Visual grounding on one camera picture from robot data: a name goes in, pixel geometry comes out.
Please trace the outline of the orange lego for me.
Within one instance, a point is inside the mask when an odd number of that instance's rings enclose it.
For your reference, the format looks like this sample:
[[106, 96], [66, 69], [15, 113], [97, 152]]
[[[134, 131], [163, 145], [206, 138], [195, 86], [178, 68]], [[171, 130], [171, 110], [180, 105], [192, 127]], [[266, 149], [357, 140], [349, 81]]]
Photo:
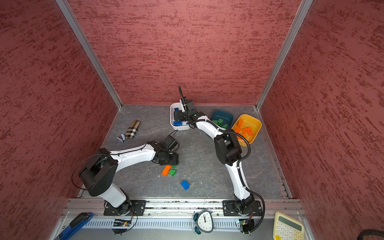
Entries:
[[165, 168], [164, 168], [164, 170], [162, 171], [162, 175], [166, 177], [166, 176], [169, 174], [169, 171], [170, 171], [171, 169], [172, 169], [172, 166], [170, 166], [170, 165], [166, 165]]
[[254, 135], [251, 127], [246, 127], [246, 128], [243, 128], [242, 130], [243, 130], [243, 133], [247, 133], [248, 136]]
[[247, 133], [240, 133], [240, 135], [243, 136], [243, 137], [246, 138], [246, 139], [247, 139], [247, 137], [248, 137]]
[[242, 134], [243, 133], [242, 127], [237, 126], [236, 129], [235, 129], [235, 132], [239, 133], [239, 134]]

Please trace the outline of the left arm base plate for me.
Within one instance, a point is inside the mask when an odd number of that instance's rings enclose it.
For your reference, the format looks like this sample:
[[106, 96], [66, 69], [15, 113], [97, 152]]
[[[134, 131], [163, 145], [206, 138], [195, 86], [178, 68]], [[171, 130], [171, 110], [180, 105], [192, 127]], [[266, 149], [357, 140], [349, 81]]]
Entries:
[[109, 202], [104, 201], [104, 216], [143, 216], [147, 201], [126, 200], [119, 207], [113, 207]]

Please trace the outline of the blue lego front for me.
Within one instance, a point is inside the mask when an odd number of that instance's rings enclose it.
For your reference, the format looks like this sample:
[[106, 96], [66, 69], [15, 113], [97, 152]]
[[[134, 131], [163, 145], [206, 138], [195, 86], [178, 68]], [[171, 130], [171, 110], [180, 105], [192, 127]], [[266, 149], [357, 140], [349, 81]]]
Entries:
[[186, 191], [190, 188], [190, 185], [189, 185], [189, 183], [188, 183], [186, 180], [184, 180], [184, 181], [181, 182], [181, 186], [182, 186], [183, 189], [186, 190]]

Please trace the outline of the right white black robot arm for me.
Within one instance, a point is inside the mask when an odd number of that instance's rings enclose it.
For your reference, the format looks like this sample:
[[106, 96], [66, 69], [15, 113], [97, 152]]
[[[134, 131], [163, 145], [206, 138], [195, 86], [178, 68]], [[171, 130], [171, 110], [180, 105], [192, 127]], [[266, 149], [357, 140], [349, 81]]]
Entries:
[[250, 145], [244, 157], [238, 138], [241, 136], [231, 129], [224, 129], [211, 121], [204, 113], [198, 112], [192, 100], [181, 97], [181, 111], [183, 120], [187, 125], [205, 132], [214, 140], [216, 155], [219, 161], [227, 168], [234, 187], [235, 208], [241, 215], [246, 215], [252, 210], [255, 198], [248, 188], [244, 178], [242, 161], [251, 153]]

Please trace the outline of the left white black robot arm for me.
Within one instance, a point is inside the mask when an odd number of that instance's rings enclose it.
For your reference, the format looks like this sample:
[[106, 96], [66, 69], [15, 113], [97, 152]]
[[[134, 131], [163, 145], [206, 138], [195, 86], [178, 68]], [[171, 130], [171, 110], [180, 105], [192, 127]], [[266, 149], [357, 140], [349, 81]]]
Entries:
[[168, 135], [160, 143], [148, 141], [142, 146], [127, 150], [99, 149], [96, 154], [85, 160], [79, 177], [90, 196], [104, 199], [108, 210], [118, 216], [126, 216], [132, 213], [133, 204], [129, 196], [114, 184], [115, 174], [143, 162], [160, 166], [178, 165], [179, 147], [177, 140]]

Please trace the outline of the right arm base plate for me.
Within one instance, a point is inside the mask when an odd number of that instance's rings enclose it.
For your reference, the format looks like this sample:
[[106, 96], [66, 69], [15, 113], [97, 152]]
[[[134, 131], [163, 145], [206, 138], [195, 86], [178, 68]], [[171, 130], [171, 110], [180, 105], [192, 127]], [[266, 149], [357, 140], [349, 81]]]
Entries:
[[261, 217], [263, 208], [260, 201], [253, 201], [252, 203], [241, 203], [240, 201], [226, 200], [222, 202], [223, 212], [226, 217]]

